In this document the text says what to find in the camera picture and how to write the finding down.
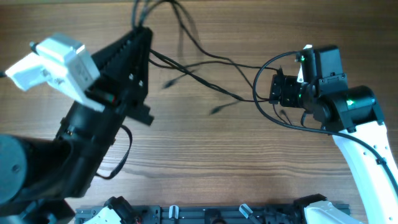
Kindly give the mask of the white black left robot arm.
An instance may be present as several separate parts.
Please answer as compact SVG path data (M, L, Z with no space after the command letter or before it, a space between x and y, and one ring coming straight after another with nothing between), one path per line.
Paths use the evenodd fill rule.
M152 31L137 27L95 54L64 34L30 44L5 71L21 90L46 83L73 100L52 140L1 135L1 218L68 223L126 118L153 122L148 94Z

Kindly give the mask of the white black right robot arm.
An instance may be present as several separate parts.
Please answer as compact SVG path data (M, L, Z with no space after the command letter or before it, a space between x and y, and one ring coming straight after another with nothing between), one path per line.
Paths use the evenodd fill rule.
M278 69L269 102L301 108L321 126L307 128L286 121L288 128L330 135L347 162L369 223L397 223L397 164L387 137L381 106L367 86L350 88L335 45L306 45L294 52L298 75Z

